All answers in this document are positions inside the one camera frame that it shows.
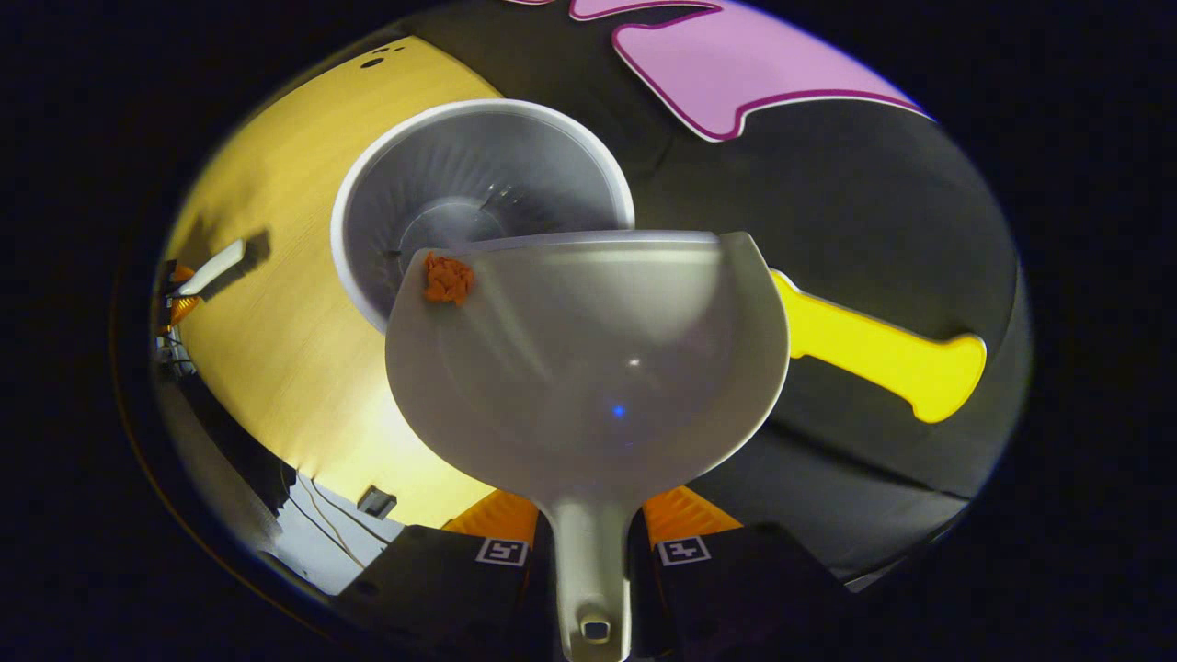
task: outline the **black surface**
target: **black surface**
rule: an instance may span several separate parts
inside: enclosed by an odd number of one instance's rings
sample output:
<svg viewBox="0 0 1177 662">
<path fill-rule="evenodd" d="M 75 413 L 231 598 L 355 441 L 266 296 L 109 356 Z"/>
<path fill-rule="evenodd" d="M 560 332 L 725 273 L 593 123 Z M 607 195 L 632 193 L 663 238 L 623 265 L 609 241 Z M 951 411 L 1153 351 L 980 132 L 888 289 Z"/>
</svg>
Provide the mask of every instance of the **black surface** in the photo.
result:
<svg viewBox="0 0 1177 662">
<path fill-rule="evenodd" d="M 690 486 L 726 496 L 719 505 L 740 522 L 779 522 L 838 576 L 893 558 L 967 505 L 814 449 L 771 423 Z"/>
<path fill-rule="evenodd" d="M 512 649 L 523 662 L 558 660 L 560 631 L 556 621 L 556 556 L 552 527 L 537 515 L 536 538 L 527 558 L 527 581 L 511 621 Z"/>
<path fill-rule="evenodd" d="M 278 517 L 278 509 L 290 496 L 288 485 L 293 484 L 284 483 L 286 464 L 225 411 L 199 375 L 181 378 L 180 390 L 225 459 L 270 509 L 270 514 Z"/>
<path fill-rule="evenodd" d="M 658 7 L 577 22 L 564 0 L 543 7 L 466 0 L 401 25 L 507 97 L 543 102 L 593 130 L 625 172 L 638 227 L 744 230 L 771 266 L 811 293 L 930 338 L 979 335 L 991 357 L 982 397 L 942 424 L 916 419 L 898 396 L 812 358 L 793 363 L 772 413 L 802 438 L 866 466 L 975 496 L 1029 384 L 1029 339 L 1003 352 L 1012 316 L 1025 327 L 1029 313 L 1015 311 L 1017 254 L 997 200 L 943 128 L 880 104 L 765 108 L 749 115 L 740 138 L 699 139 L 610 44 L 619 25 L 657 25 L 697 11 Z M 763 458 L 757 446 L 792 443 L 798 436 L 765 429 L 740 452 Z M 692 488 L 730 511 L 754 510 L 757 521 L 837 518 L 819 498 L 774 494 L 783 482 L 823 491 L 806 479 L 787 468 L 749 475 L 720 466 Z M 844 532 L 845 545 L 863 549 L 910 542 L 883 528 Z"/>
<path fill-rule="evenodd" d="M 819 655 L 811 641 L 851 609 L 852 595 L 780 525 L 701 536 L 710 560 L 658 564 L 680 662 Z"/>
<path fill-rule="evenodd" d="M 658 584 L 657 552 L 650 547 L 646 516 L 638 510 L 626 541 L 633 656 L 654 658 L 674 648 L 674 625 Z"/>
<path fill-rule="evenodd" d="M 1038 347 L 1025 419 L 982 497 L 922 564 L 879 582 L 823 658 L 1172 653 L 1162 647 L 1177 620 L 1161 457 L 1169 408 L 1143 386 L 1171 358 L 1158 331 L 1171 237 L 1155 213 L 1166 188 L 1149 159 L 1165 137 L 1161 44 L 1173 20 L 1142 7 L 783 7 L 910 93 L 972 157 L 1022 251 Z M 9 442 L 34 457 L 13 459 L 21 470 L 9 476 L 24 496 L 9 529 L 18 608 L 6 653 L 340 658 L 213 563 L 148 488 L 118 422 L 106 293 L 120 236 L 162 237 L 205 151 L 246 108 L 408 7 L 2 11 L 24 49 L 4 81 L 20 165 L 8 179 L 12 266 L 24 278 L 11 340 L 22 360 L 9 380 L 13 409 L 41 429 Z"/>
<path fill-rule="evenodd" d="M 477 562 L 485 541 L 406 527 L 332 604 L 423 658 L 506 661 L 525 570 Z"/>
</svg>

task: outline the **orange debris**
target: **orange debris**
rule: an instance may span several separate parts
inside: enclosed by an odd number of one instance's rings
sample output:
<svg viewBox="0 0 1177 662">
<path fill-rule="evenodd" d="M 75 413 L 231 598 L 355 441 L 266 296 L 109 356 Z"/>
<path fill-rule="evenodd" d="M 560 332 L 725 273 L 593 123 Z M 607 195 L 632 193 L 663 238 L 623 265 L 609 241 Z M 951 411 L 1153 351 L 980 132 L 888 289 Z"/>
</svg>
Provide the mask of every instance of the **orange debris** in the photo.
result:
<svg viewBox="0 0 1177 662">
<path fill-rule="evenodd" d="M 425 256 L 425 299 L 430 302 L 466 303 L 474 286 L 474 272 L 465 264 L 450 258 Z"/>
</svg>

